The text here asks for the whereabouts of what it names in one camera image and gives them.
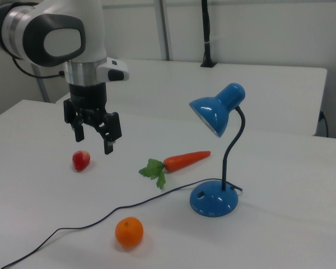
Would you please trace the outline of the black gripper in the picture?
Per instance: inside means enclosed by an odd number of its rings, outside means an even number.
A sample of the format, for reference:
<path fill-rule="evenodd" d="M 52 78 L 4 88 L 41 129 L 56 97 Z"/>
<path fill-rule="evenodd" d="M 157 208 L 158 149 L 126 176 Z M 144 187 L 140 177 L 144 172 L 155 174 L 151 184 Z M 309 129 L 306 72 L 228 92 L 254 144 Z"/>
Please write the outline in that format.
<path fill-rule="evenodd" d="M 113 144 L 121 138 L 119 114 L 107 113 L 105 105 L 107 101 L 106 83 L 92 86 L 78 86 L 69 84 L 70 99 L 63 102 L 64 121 L 70 124 L 77 142 L 84 138 L 82 123 L 87 123 L 88 117 L 99 125 L 98 133 L 104 140 L 104 153 L 113 152 Z"/>

